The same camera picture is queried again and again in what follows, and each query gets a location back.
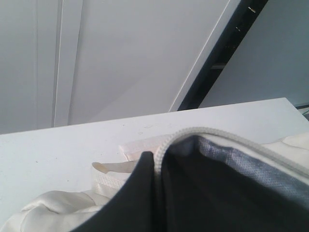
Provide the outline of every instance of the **gray fabric lining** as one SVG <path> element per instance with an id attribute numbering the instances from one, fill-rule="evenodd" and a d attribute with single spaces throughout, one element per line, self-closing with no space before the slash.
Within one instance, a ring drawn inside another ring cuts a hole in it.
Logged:
<path id="1" fill-rule="evenodd" d="M 204 156 L 225 163 L 242 175 L 309 209 L 309 186 L 279 169 L 235 148 L 217 145 L 200 136 L 191 136 L 180 144 L 181 149 L 171 146 L 170 151 L 185 156 L 190 154 L 190 150 L 193 152 L 193 149 L 197 149 Z"/>

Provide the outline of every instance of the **white wall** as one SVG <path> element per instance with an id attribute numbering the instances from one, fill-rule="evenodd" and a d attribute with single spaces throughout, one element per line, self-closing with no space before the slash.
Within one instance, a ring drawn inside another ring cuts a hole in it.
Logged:
<path id="1" fill-rule="evenodd" d="M 176 110 L 239 0 L 85 0 L 69 124 Z"/>
<path id="2" fill-rule="evenodd" d="M 308 23 L 308 0 L 269 0 L 200 107 L 279 97 L 308 104 Z"/>
<path id="3" fill-rule="evenodd" d="M 0 1 L 0 133 L 51 126 L 57 6 Z"/>

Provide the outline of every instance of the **black fabric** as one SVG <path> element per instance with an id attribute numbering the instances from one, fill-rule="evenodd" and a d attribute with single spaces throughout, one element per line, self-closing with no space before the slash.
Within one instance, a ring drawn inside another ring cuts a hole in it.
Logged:
<path id="1" fill-rule="evenodd" d="M 74 231 L 309 230 L 309 214 L 302 206 L 201 155 L 198 149 L 184 148 L 172 146 L 165 155 L 160 204 L 153 155 L 146 152 L 115 197 Z"/>

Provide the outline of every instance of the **white cloth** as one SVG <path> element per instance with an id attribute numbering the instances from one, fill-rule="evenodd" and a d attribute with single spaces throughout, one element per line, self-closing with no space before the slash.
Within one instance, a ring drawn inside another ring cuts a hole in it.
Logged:
<path id="1" fill-rule="evenodd" d="M 133 171 L 140 153 L 155 151 L 163 137 L 152 142 L 136 141 L 122 146 L 128 162 L 92 164 L 92 189 L 86 192 L 47 192 L 13 215 L 0 232 L 67 232 L 87 219 L 111 199 Z M 309 133 L 263 145 L 309 169 Z"/>

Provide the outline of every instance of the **white tabletop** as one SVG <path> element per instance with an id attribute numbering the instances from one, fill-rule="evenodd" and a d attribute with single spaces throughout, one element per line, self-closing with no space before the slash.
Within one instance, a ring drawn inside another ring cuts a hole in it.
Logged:
<path id="1" fill-rule="evenodd" d="M 0 226 L 44 192 L 90 189 L 92 162 L 125 161 L 119 145 L 195 126 L 257 143 L 309 131 L 282 98 L 0 135 Z"/>

